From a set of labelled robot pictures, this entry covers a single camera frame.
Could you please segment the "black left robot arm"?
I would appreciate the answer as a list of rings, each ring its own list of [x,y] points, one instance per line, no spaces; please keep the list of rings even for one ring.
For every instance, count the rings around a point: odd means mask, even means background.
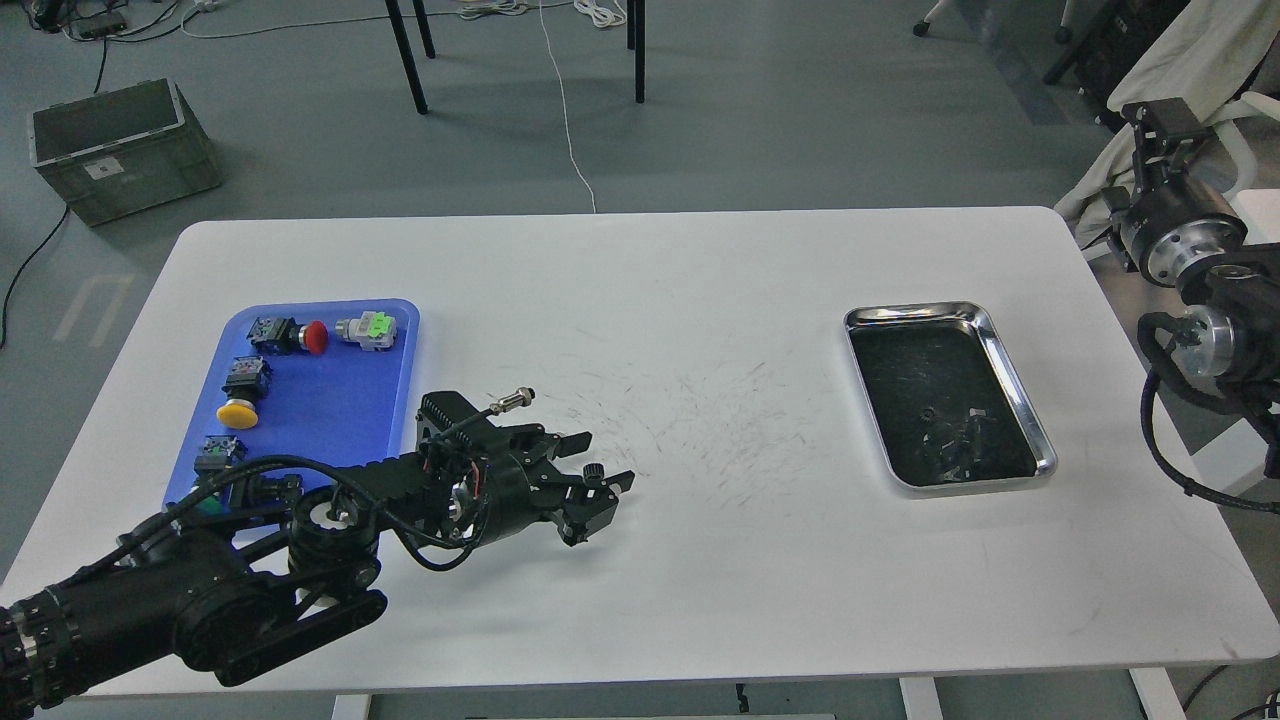
[[[32,717],[168,656],[234,687],[367,626],[388,605],[374,588],[383,533],[429,571],[536,521],[582,543],[635,475],[558,469],[589,450],[588,432],[494,423],[532,397],[477,409],[436,391],[401,456],[334,468],[276,454],[200,479],[106,556],[3,610],[3,716]]]

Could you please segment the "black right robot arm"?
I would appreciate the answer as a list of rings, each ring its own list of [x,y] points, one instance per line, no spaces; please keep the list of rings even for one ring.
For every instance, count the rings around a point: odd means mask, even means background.
[[[1210,129],[1179,97],[1129,102],[1121,118],[1134,137],[1134,184],[1111,186],[1108,246],[1129,272],[1174,288],[1185,311],[1147,313],[1135,340],[1149,370],[1140,393],[1140,430],[1164,474],[1190,496],[1277,514],[1201,484],[1176,469],[1155,438],[1155,400],[1167,386],[1185,402],[1242,416],[1266,445],[1263,474],[1277,477],[1277,245],[1247,243],[1243,219],[1211,186],[1193,177],[1190,155]]]

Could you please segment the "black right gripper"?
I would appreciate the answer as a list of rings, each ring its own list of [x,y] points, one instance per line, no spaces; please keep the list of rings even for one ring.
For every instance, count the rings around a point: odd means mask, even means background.
[[[1128,102],[1120,115],[1133,129],[1135,181],[1157,182],[1143,191],[1102,191],[1108,247],[1125,272],[1152,284],[1201,290],[1210,260],[1245,238],[1245,223],[1225,197],[1185,173],[1211,129],[1183,99]]]

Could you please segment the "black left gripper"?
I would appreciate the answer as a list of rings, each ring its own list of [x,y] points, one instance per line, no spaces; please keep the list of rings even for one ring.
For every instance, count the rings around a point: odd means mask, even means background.
[[[605,475],[603,487],[585,486],[581,474],[552,503],[549,461],[586,452],[591,432],[566,434],[543,424],[493,423],[499,414],[529,406],[534,397],[513,392],[479,409],[458,392],[422,396],[416,415],[419,451],[425,473],[443,493],[428,528],[439,537],[484,546],[535,521],[553,521],[561,539],[573,547],[612,523],[635,471]]]

